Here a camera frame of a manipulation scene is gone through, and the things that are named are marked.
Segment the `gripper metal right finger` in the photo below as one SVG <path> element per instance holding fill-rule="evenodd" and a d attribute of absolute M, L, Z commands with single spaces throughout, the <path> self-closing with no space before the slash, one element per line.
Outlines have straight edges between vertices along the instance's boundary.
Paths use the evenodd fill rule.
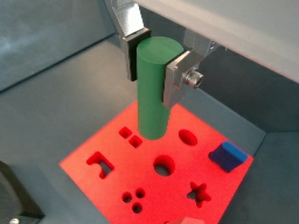
<path fill-rule="evenodd" d="M 183 98 L 185 88 L 196 89 L 203 81 L 197 68 L 203 60 L 220 45 L 191 30 L 184 31 L 183 44 L 187 51 L 176 56 L 165 66 L 163 105 L 169 109 Z"/>

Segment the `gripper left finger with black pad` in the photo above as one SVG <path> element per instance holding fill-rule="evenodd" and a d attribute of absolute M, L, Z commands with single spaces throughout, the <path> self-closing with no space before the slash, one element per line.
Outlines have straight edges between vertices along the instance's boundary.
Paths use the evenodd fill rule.
<path fill-rule="evenodd" d="M 139 5 L 132 0 L 104 0 L 116 27 L 121 51 L 125 55 L 127 78 L 136 80 L 136 47 L 151 37 L 144 26 Z"/>

